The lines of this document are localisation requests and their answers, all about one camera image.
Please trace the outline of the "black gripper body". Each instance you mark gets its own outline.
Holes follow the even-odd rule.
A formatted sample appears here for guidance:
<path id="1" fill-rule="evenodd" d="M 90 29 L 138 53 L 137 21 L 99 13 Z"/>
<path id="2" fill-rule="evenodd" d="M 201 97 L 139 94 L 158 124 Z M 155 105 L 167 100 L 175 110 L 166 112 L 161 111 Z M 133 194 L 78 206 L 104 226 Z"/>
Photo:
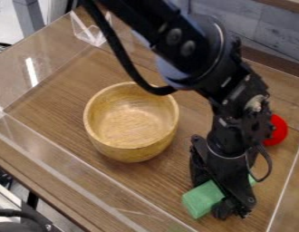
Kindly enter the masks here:
<path id="1" fill-rule="evenodd" d="M 225 193 L 226 198 L 234 198 L 238 201 L 237 216 L 245 218 L 253 210 L 255 198 L 243 156 L 226 159 L 219 154 L 214 154 L 205 138 L 198 135 L 190 137 L 189 156 L 191 155 L 201 157 L 210 179 Z"/>

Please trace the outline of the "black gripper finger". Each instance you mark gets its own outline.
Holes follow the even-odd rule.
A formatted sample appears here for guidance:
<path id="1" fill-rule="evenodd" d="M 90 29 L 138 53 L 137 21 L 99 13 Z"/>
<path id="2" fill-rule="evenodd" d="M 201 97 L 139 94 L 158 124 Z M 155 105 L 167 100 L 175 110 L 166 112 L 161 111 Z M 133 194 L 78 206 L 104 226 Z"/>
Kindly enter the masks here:
<path id="1" fill-rule="evenodd" d="M 210 179 L 210 175 L 203 167 L 203 163 L 198 155 L 191 155 L 189 157 L 189 176 L 193 188 L 198 187 Z"/>
<path id="2" fill-rule="evenodd" d="M 234 198 L 222 198 L 211 206 L 211 215 L 219 220 L 226 220 L 231 215 L 238 215 L 238 201 Z"/>

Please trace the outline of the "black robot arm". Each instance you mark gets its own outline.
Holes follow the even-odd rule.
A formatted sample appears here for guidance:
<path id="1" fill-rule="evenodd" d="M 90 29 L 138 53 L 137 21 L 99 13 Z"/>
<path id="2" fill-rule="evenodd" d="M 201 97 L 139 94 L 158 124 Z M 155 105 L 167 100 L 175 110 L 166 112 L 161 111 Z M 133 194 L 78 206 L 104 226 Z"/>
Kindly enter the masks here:
<path id="1" fill-rule="evenodd" d="M 191 189 L 182 197 L 187 211 L 219 220 L 231 215 L 246 218 L 255 206 L 253 183 L 259 180 L 251 167 L 267 156 L 263 141 L 275 127 L 267 86 L 241 59 L 239 39 L 209 15 L 191 21 L 167 0 L 79 1 L 138 86 L 154 95 L 194 91 L 210 103 L 210 131 L 190 138 Z M 155 53 L 162 87 L 151 86 L 137 72 L 106 12 L 137 32 Z"/>

